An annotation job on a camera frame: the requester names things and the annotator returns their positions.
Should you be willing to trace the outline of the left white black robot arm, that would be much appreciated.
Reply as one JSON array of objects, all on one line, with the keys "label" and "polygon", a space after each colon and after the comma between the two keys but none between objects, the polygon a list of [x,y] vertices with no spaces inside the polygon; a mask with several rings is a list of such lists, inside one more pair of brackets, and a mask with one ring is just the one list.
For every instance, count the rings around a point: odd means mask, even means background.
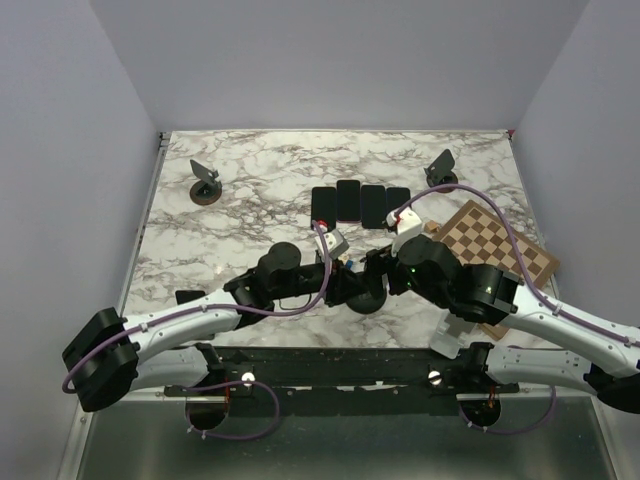
[{"label": "left white black robot arm", "polygon": [[319,255],[302,264],[292,243],[279,242],[256,267],[222,288],[174,308],[121,317],[112,308],[95,313],[62,353],[68,370],[62,390],[74,394],[86,412],[105,409],[141,379],[140,367],[185,342],[238,330],[275,315],[277,300],[311,295],[329,307],[358,296],[384,293],[382,277],[390,250],[369,251],[361,272]]}]

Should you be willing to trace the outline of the black phone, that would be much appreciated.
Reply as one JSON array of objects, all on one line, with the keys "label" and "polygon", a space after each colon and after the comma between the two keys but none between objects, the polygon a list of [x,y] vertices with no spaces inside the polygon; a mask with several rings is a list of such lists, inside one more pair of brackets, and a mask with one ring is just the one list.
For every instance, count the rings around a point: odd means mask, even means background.
[{"label": "black phone", "polygon": [[337,191],[335,187],[313,187],[311,191],[311,220],[323,223],[329,231],[336,227]]},{"label": "black phone", "polygon": [[383,185],[362,185],[360,200],[362,227],[384,229],[387,215],[386,188]]}]

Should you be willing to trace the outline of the blue-edged phone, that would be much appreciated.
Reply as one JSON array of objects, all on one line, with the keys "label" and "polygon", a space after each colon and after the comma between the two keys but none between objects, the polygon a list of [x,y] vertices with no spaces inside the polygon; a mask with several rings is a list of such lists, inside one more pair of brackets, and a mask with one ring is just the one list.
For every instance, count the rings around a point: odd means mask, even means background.
[{"label": "blue-edged phone", "polygon": [[411,198],[410,189],[407,187],[389,187],[386,189],[387,213],[395,212]]}]

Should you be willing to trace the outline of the black smartphone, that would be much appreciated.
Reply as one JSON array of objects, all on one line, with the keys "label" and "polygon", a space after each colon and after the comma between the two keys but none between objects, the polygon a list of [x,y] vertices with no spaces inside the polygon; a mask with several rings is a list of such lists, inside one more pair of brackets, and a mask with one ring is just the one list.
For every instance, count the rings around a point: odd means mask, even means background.
[{"label": "black smartphone", "polygon": [[337,220],[343,223],[361,221],[361,183],[358,180],[343,179],[336,182]]}]

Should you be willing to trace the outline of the black pole phone stand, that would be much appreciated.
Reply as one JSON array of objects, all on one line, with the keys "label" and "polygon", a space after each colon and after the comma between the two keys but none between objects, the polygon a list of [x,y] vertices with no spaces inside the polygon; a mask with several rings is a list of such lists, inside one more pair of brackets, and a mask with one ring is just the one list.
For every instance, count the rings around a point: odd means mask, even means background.
[{"label": "black pole phone stand", "polygon": [[370,293],[364,293],[346,301],[347,307],[361,315],[371,315],[383,308],[387,300],[387,293],[374,297]]}]

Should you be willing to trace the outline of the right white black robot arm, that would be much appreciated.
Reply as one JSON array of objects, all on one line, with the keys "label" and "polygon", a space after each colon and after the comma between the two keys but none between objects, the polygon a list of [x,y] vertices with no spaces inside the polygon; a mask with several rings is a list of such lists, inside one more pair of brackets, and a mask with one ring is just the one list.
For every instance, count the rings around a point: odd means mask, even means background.
[{"label": "right white black robot arm", "polygon": [[554,344],[552,350],[490,348],[485,358],[461,365],[467,389],[480,392],[494,381],[561,386],[638,413],[637,328],[563,305],[495,266],[461,264],[447,245],[422,234],[368,252],[365,271],[386,276],[392,295],[412,291],[467,322],[502,324]]}]

